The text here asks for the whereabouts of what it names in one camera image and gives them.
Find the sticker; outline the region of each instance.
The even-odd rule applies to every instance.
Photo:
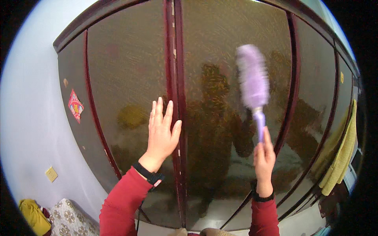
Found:
[[[68,80],[64,79],[64,80],[63,80],[63,83],[64,83],[64,86],[67,88]]]
[[[75,119],[80,124],[80,114],[83,112],[84,106],[83,106],[83,104],[81,104],[81,102],[77,98],[77,95],[76,95],[75,91],[73,91],[73,89],[72,89],[72,92],[71,92],[70,100],[68,102],[68,107],[70,108]]]

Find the floral cushion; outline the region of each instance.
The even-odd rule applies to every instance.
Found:
[[[99,236],[100,228],[86,218],[73,203],[63,198],[48,209],[51,221],[51,236]]]

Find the wall socket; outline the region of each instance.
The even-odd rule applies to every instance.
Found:
[[[46,172],[46,176],[51,181],[51,183],[58,177],[58,174],[55,172],[53,167],[50,167]]]

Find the black wristband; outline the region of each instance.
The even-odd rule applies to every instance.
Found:
[[[260,197],[256,192],[257,179],[251,181],[252,197],[256,202],[267,202],[274,199],[274,190],[269,197]]]
[[[151,173],[148,170],[146,170],[146,168],[144,168],[139,162],[135,162],[133,164],[133,167],[147,179],[147,182],[152,184],[151,190],[156,188],[164,179],[163,174],[157,174],[155,172]]]

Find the red sleeve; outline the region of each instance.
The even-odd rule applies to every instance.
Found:
[[[249,236],[280,235],[276,200],[256,202],[252,200],[252,223]]]
[[[136,236],[134,214],[152,185],[131,167],[102,205],[100,235]]]

